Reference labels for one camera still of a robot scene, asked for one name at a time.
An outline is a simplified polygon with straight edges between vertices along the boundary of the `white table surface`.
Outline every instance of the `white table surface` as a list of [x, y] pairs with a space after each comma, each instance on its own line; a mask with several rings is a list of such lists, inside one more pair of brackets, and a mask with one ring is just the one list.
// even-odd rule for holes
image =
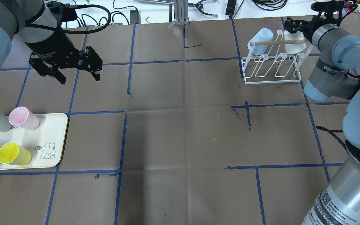
[[[73, 0], [58, 0], [62, 3], [70, 3], [74, 4]], [[197, 3], [199, 0], [189, 0], [190, 3]], [[238, 9], [239, 5], [243, 0], [237, 0], [236, 10]], [[292, 17], [292, 16], [306, 16], [306, 15], [316, 15], [317, 12], [314, 12], [310, 9], [312, 3], [317, 1], [308, 1], [308, 2], [301, 2], [304, 0], [291, 0], [292, 3], [289, 1], [287, 2], [286, 6], [284, 6], [280, 10], [276, 11], [265, 11], [261, 10], [255, 6], [255, 4], [251, 0], [245, 0], [244, 4], [242, 5], [240, 11], [238, 12], [236, 18], [260, 18], [260, 17]], [[76, 0], [77, 4], [99, 4], [111, 12], [114, 11], [112, 6], [112, 0], [90, 0], [90, 3], [87, 3], [86, 0]], [[188, 17], [189, 20], [224, 20], [228, 19], [228, 16], [225, 15], [227, 0], [218, 0], [217, 2], [207, 1], [204, 2], [204, 11], [207, 13], [217, 14], [218, 18], [212, 16], [206, 16], [201, 14], [197, 11], [194, 7], [189, 7], [188, 10]], [[156, 4], [156, 3], [147, 3], [141, 0], [115, 0], [115, 7], [121, 8], [124, 6], [136, 6], [140, 11], [141, 16], [141, 23], [146, 24], [146, 18], [151, 23], [166, 23], [169, 21], [169, 5], [167, 4]], [[124, 13], [127, 18], [129, 17], [129, 11], [133, 8], [126, 8], [121, 9], [122, 13]], [[89, 14], [90, 16], [94, 17], [97, 21], [100, 20], [101, 17], [106, 17], [106, 12], [98, 8], [87, 8], [76, 10], [78, 16], [81, 14]], [[95, 25], [95, 22], [88, 18], [84, 17], [87, 25]], [[115, 23], [123, 23], [126, 24], [126, 20], [120, 16], [115, 16]], [[78, 27], [76, 21], [67, 23], [67, 27]]]

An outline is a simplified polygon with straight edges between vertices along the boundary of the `blue tape line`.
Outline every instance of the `blue tape line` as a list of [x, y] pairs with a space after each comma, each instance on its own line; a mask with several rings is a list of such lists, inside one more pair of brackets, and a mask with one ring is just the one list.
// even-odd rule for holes
[[22, 89], [20, 90], [19, 98], [17, 99], [16, 108], [19, 107], [20, 100], [22, 98], [22, 94], [23, 94], [23, 91], [24, 91], [24, 86], [26, 85], [27, 78], [28, 78], [29, 73], [30, 73], [30, 68], [31, 68], [31, 65], [27, 68], [26, 77], [24, 77], [24, 82], [23, 82], [23, 85], [22, 85]]
[[[300, 81], [300, 84], [301, 84], [302, 90], [304, 90], [304, 84], [302, 83], [302, 81]], [[323, 156], [323, 152], [322, 152], [322, 147], [321, 147], [321, 145], [320, 145], [318, 132], [317, 132], [317, 130], [316, 130], [315, 121], [314, 121], [314, 119], [313, 119], [312, 111], [311, 111], [310, 106], [309, 106], [308, 98], [306, 97], [305, 94], [304, 94], [304, 98], [305, 98], [307, 110], [308, 110], [308, 112], [309, 112], [310, 121], [311, 121], [311, 123], [312, 123], [313, 132], [314, 132], [314, 134], [315, 134], [317, 147], [319, 148], [319, 154], [320, 154], [320, 157], [322, 158], [322, 164], [323, 164], [323, 168], [324, 168], [324, 173], [325, 173], [325, 175], [326, 175], [327, 182], [330, 182], [330, 177], [329, 177], [329, 173], [328, 173], [328, 171], [327, 171], [326, 161], [324, 160], [324, 156]]]
[[247, 118], [248, 118], [248, 127], [251, 130], [251, 117], [250, 117], [250, 107], [248, 106], [248, 102], [245, 101], [245, 108], [247, 109]]
[[106, 174], [106, 173], [97, 173], [94, 177], [94, 179], [98, 179], [100, 177], [100, 175], [105, 175], [105, 176], [110, 176], [110, 177], [116, 177], [116, 175], [120, 174], [122, 172], [122, 170], [117, 170], [116, 172], [114, 172], [113, 174]]
[[72, 98], [70, 99], [69, 111], [67, 112], [69, 116], [70, 116], [71, 111], [72, 111], [72, 106], [73, 106], [73, 101], [74, 101], [74, 94], [76, 93], [77, 80], [79, 78], [79, 73], [80, 73], [80, 70], [77, 70], [76, 78], [74, 79]]
[[133, 64], [177, 63], [182, 61], [186, 61], [186, 60], [180, 59], [180, 60], [165, 60], [165, 61], [134, 62]]
[[88, 174], [88, 173], [117, 173], [119, 169], [106, 170], [79, 170], [79, 171], [58, 171], [58, 174]]
[[70, 115], [124, 113], [124, 111], [71, 112]]
[[76, 170], [76, 171], [43, 171], [43, 172], [0, 172], [0, 176], [11, 175], [53, 175], [53, 174], [89, 174], [89, 173], [117, 173], [120, 169], [106, 170]]
[[327, 163], [326, 166], [327, 167], [340, 167], [342, 166], [342, 163]]
[[198, 61], [216, 61], [216, 60], [234, 60], [239, 57], [219, 57], [219, 58], [199, 58], [199, 59], [187, 59], [187, 62], [198, 62]]
[[119, 215], [119, 199], [120, 199], [120, 187], [122, 185], [122, 172], [123, 169], [123, 158], [124, 158], [124, 147], [126, 145], [126, 130], [127, 130], [127, 115], [124, 114], [124, 124], [123, 124], [123, 137], [122, 137], [122, 154], [120, 156], [120, 173], [117, 182], [116, 190], [116, 208], [115, 208], [115, 225], [118, 224], [118, 215]]
[[58, 178], [58, 171], [59, 171], [59, 164], [56, 166], [54, 182], [52, 183], [52, 190], [51, 190], [50, 202], [48, 204], [48, 211], [47, 211], [47, 216], [45, 219], [45, 225], [48, 225], [48, 222], [50, 220], [51, 207], [53, 205], [53, 199], [54, 199], [54, 193], [55, 193], [56, 179]]
[[119, 178], [118, 178], [118, 182], [117, 182], [117, 190], [116, 190], [115, 225], [118, 225], [120, 186], [121, 185], [122, 185], [122, 174], [119, 173]]
[[11, 176], [11, 175], [52, 175], [54, 171], [45, 172], [0, 172], [0, 176]]
[[350, 102], [316, 102], [315, 105], [350, 104]]
[[275, 106], [275, 107], [283, 107], [283, 106], [301, 106], [300, 103], [290, 103], [290, 104], [254, 104], [249, 105], [250, 108], [253, 107], [268, 107], [268, 106]]
[[284, 20], [283, 20], [283, 17], [280, 17], [280, 20], [281, 20], [281, 23], [283, 24], [283, 27], [284, 27]]
[[262, 215], [262, 224], [266, 225], [265, 210], [263, 208], [262, 190], [260, 188], [259, 171], [258, 171], [257, 168], [255, 168], [255, 173], [256, 173], [257, 193], [258, 193], [258, 196], [259, 196], [260, 213]]
[[133, 27], [133, 38], [131, 41], [131, 51], [130, 51], [130, 68], [129, 68], [129, 77], [127, 81], [127, 94], [131, 94], [130, 92], [130, 83], [131, 83], [131, 70], [133, 67], [133, 53], [134, 53], [134, 38], [136, 36], [136, 25]]
[[198, 46], [201, 46], [201, 45], [202, 44], [186, 47], [186, 26], [183, 25], [183, 47], [184, 48], [193, 48], [193, 47], [198, 47]]
[[28, 70], [29, 68], [0, 69], [0, 71]]
[[233, 26], [233, 33], [234, 33], [234, 39], [236, 40], [236, 48], [237, 48], [237, 56], [238, 56], [238, 66], [240, 67], [240, 75], [241, 78], [244, 77], [243, 75], [243, 64], [241, 63], [241, 54], [240, 54], [240, 46], [238, 44], [238, 38], [237, 38], [237, 31], [236, 26], [234, 25], [234, 20], [231, 19], [231, 24]]
[[[86, 46], [86, 41], [87, 41], [87, 34], [84, 36], [84, 41], [83, 41], [83, 48]], [[69, 111], [68, 111], [68, 116], [70, 117], [70, 113], [72, 112], [72, 106], [73, 106], [73, 101], [74, 101], [74, 94], [76, 93], [76, 87], [77, 87], [77, 80], [79, 78], [79, 72], [80, 70], [77, 70], [76, 73], [76, 78], [74, 80], [74, 85], [73, 85], [73, 92], [72, 92], [72, 98], [70, 99], [70, 105], [69, 105]]]
[[233, 107], [233, 106], [232, 106], [232, 107], [231, 107], [231, 110], [235, 111], [237, 117], [238, 117], [239, 119], [241, 119], [241, 118], [240, 118], [240, 115], [238, 114], [238, 112], [237, 112], [237, 110], [236, 110], [236, 107]]
[[245, 105], [233, 105], [231, 108], [245, 108]]
[[323, 167], [323, 164], [290, 164], [290, 165], [257, 165], [257, 166], [236, 166], [236, 167], [226, 167], [224, 169], [252, 169], [252, 168], [318, 168]]
[[123, 124], [123, 136], [122, 136], [122, 153], [120, 155], [120, 170], [123, 169], [123, 158], [124, 158], [124, 146], [126, 144], [126, 130], [127, 130], [127, 115], [124, 114], [124, 124]]
[[118, 63], [105, 63], [103, 66], [117, 66], [117, 65], [130, 65], [129, 62], [118, 62]]

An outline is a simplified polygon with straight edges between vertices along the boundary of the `metal post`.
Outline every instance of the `metal post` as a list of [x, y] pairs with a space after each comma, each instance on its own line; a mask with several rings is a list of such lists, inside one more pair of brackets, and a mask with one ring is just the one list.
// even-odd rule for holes
[[188, 1], [187, 0], [174, 0], [174, 11], [176, 12], [176, 25], [188, 25]]

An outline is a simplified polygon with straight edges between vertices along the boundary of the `yellow cup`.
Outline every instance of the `yellow cup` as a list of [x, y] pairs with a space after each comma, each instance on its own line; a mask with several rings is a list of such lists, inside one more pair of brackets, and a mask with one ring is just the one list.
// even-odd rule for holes
[[31, 160], [31, 153], [16, 143], [9, 142], [0, 148], [0, 163], [24, 166]]

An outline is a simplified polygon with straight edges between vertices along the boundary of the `power adapter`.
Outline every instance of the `power adapter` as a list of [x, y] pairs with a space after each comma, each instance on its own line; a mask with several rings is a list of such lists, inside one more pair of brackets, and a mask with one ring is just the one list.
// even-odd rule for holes
[[130, 24], [140, 24], [141, 17], [138, 9], [130, 10]]
[[226, 16], [229, 16], [229, 19], [232, 19], [234, 16], [234, 11], [236, 10], [237, 0], [228, 0], [226, 8]]

